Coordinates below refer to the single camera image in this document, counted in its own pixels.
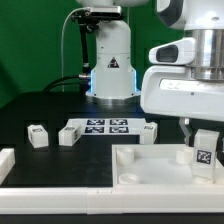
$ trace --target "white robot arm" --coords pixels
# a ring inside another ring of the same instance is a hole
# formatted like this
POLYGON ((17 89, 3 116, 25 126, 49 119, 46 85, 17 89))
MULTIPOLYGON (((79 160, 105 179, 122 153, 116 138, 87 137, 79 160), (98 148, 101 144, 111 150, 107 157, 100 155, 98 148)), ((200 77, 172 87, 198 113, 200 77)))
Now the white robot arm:
MULTIPOLYGON (((139 6, 149 0, 77 0, 85 7, 97 9, 97 15, 120 6, 139 6)), ((136 71, 130 63, 131 31, 121 20, 99 20, 96 30, 97 64, 91 72, 86 96, 101 104, 127 104, 140 95, 136 71)))
POLYGON ((157 0, 165 25, 185 30, 182 40, 158 46, 142 84, 147 113, 224 121, 224 3, 157 0))
POLYGON ((223 29, 222 0, 157 0, 157 14, 173 29, 223 29))

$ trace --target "black table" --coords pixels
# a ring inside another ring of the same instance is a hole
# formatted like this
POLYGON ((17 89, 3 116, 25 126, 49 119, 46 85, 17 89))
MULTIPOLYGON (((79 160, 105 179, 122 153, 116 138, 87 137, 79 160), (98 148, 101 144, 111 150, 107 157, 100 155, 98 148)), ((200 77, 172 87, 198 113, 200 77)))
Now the black table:
MULTIPOLYGON (((111 145, 138 144, 138 136, 82 136, 73 147, 58 145, 58 131, 71 118, 145 118, 159 125, 157 143, 184 142, 179 119, 145 114, 138 104, 110 107, 90 102, 75 93, 26 93, 0 110, 0 149, 15 148, 16 165, 1 188, 111 187, 111 145), (48 131, 49 147, 34 149, 27 127, 41 124, 48 131)), ((224 132, 219 122, 194 120, 192 127, 224 132)), ((123 215, 13 215, 0 223, 216 223, 223 214, 123 215)))

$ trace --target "small white block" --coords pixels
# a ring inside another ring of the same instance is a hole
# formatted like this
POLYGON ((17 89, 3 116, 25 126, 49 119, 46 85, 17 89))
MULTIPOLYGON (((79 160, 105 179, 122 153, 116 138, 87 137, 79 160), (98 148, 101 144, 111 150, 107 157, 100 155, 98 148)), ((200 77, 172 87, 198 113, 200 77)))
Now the small white block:
POLYGON ((151 122, 146 123, 140 132, 140 144, 152 145, 157 138, 158 124, 151 122))
POLYGON ((2 184, 14 165, 14 149, 2 149, 0 152, 0 184, 2 184))
POLYGON ((199 129, 195 135, 192 162, 194 183, 213 183, 218 137, 219 132, 202 129, 199 129))
POLYGON ((49 146, 48 133, 42 125, 30 125, 28 127, 28 138, 34 148, 49 146))
POLYGON ((75 124, 72 127, 66 126, 58 133, 59 145, 73 146, 81 137, 82 126, 75 124))

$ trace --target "green wall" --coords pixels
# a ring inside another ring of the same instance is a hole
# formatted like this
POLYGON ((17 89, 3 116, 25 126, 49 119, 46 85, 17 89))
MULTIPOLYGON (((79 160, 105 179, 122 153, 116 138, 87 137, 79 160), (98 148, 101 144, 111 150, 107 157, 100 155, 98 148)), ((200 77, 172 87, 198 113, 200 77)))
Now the green wall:
MULTIPOLYGON (((130 9, 132 64, 139 74, 139 86, 150 66, 149 49, 182 37, 182 32, 164 27, 154 13, 154 5, 151 0, 144 7, 130 9)), ((21 93, 41 91, 61 77, 61 29, 69 12, 77 7, 75 0, 0 1, 0 107, 21 93)), ((88 36, 88 45, 93 67, 94 35, 88 36)), ((78 25, 69 23, 65 36, 65 75, 80 71, 78 25)))

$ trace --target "white platform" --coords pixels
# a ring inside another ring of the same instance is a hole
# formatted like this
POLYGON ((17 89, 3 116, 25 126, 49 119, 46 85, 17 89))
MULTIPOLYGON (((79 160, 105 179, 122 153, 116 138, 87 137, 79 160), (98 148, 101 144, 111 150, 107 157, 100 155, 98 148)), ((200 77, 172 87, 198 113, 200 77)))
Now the white platform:
POLYGON ((0 189, 1 214, 122 214, 159 212, 224 212, 224 168, 217 161, 214 184, 192 184, 189 165, 175 162, 184 145, 114 145, 111 188, 0 189), (134 157, 117 163, 117 151, 134 157), (136 184, 120 184, 132 173, 136 184))

